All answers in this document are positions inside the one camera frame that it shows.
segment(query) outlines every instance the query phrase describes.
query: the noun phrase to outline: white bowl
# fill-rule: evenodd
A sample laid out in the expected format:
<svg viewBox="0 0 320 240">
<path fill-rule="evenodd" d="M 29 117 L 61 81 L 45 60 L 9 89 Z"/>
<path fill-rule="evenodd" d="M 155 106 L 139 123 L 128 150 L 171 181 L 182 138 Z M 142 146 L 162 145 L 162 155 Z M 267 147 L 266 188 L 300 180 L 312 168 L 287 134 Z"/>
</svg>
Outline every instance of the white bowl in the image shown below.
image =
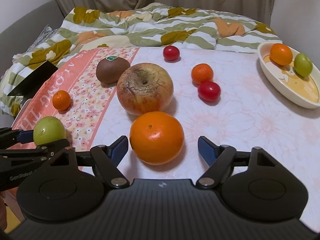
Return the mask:
<svg viewBox="0 0 320 240">
<path fill-rule="evenodd" d="M 264 42 L 258 46 L 258 55 L 263 73 L 270 83 L 286 98 L 298 106 L 304 108 L 320 107 L 319 89 L 320 88 L 320 71 L 313 65 L 309 77 L 303 79 L 297 76 L 293 71 L 293 61 L 299 54 L 295 49 L 291 49 L 293 61 L 290 66 L 280 68 L 275 65 L 269 58 L 270 49 L 274 43 Z"/>
</svg>

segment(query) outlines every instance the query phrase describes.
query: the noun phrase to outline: black panel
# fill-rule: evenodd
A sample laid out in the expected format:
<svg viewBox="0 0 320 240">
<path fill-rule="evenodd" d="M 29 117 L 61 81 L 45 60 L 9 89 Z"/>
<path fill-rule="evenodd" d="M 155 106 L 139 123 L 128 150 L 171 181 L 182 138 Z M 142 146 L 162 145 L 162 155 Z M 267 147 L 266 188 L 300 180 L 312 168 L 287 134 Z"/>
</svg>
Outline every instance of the black panel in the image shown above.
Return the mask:
<svg viewBox="0 0 320 240">
<path fill-rule="evenodd" d="M 311 240 L 315 233 L 298 219 L 262 224 L 227 209 L 215 191 L 192 181 L 134 180 L 109 192 L 91 214 L 62 224 L 26 220 L 13 240 Z"/>
<path fill-rule="evenodd" d="M 22 80 L 8 95 L 25 96 L 33 98 L 40 87 L 46 82 L 58 68 L 49 61 L 45 61 L 24 80 Z"/>
</svg>

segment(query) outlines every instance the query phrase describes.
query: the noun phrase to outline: green striped blanket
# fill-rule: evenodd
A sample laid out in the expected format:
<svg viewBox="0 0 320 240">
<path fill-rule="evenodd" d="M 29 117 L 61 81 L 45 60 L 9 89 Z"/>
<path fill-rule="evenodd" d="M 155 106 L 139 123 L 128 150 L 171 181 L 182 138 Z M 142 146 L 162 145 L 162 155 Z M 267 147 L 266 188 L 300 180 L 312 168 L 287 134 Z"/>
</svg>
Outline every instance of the green striped blanket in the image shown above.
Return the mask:
<svg viewBox="0 0 320 240">
<path fill-rule="evenodd" d="M 0 84 L 0 109 L 16 116 L 22 97 L 7 96 L 15 86 L 46 60 L 60 67 L 84 49 L 174 45 L 256 53 L 258 45 L 269 40 L 282 43 L 263 23 L 215 10 L 173 8 L 160 3 L 112 13 L 74 8 L 52 38 L 23 54 L 6 72 Z"/>
</svg>

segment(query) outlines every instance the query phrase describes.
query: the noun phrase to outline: cherry tomato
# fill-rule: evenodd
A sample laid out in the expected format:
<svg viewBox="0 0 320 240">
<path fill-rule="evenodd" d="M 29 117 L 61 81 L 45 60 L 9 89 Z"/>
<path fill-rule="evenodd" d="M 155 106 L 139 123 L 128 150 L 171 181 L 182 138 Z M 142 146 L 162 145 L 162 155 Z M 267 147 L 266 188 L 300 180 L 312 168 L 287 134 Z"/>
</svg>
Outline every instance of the cherry tomato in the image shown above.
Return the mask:
<svg viewBox="0 0 320 240">
<path fill-rule="evenodd" d="M 214 102 L 219 98 L 221 89 L 217 83 L 206 81 L 198 86 L 198 94 L 203 100 Z"/>
<path fill-rule="evenodd" d="M 179 58 L 180 51 L 175 46 L 166 46 L 163 49 L 163 56 L 164 56 L 164 59 L 166 59 L 168 61 L 174 61 L 174 60 L 177 60 Z"/>
</svg>

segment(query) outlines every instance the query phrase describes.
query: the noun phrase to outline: mandarin orange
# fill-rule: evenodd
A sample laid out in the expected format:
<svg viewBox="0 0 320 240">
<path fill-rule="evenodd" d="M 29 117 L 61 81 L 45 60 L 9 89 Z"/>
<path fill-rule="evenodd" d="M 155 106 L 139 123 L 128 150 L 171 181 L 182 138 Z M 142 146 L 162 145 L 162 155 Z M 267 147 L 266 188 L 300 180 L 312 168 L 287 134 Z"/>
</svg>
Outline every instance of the mandarin orange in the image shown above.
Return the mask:
<svg viewBox="0 0 320 240">
<path fill-rule="evenodd" d="M 293 55 L 291 49 L 287 45 L 275 43 L 271 47 L 270 58 L 273 62 L 281 66 L 286 66 L 291 63 Z"/>
<path fill-rule="evenodd" d="M 184 143 L 181 124 L 164 112 L 148 112 L 131 125 L 130 144 L 139 159 L 151 165 L 170 162 Z"/>
<path fill-rule="evenodd" d="M 65 111 L 71 105 L 71 97 L 68 92 L 59 90 L 52 97 L 52 104 L 58 111 Z"/>
<path fill-rule="evenodd" d="M 192 69 L 191 78 L 197 85 L 200 85 L 202 82 L 212 81 L 213 70 L 206 63 L 198 64 Z"/>
</svg>

